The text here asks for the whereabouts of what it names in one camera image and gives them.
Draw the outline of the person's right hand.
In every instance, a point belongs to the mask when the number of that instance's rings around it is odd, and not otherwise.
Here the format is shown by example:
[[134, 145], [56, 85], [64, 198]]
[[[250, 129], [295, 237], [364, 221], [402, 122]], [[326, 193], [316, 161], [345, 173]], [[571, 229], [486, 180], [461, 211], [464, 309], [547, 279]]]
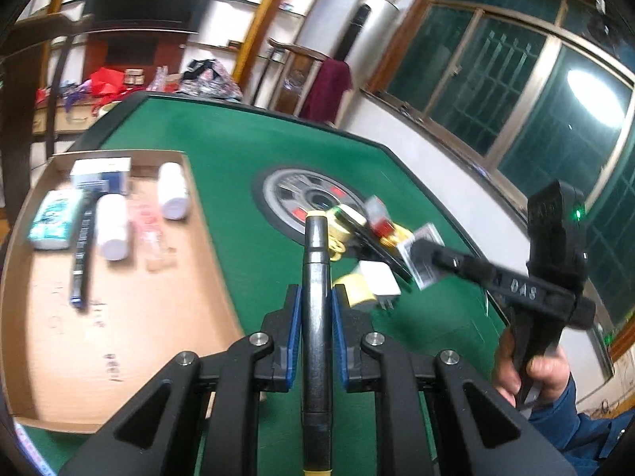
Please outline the person's right hand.
[[[514, 336], [506, 328], [499, 338], [494, 356], [493, 387], [511, 404], [521, 390], [521, 376], [514, 368]], [[540, 405], [554, 403], [565, 391], [570, 381], [570, 364], [564, 350], [558, 347], [550, 356], [535, 356], [526, 366], [526, 374], [541, 385]]]

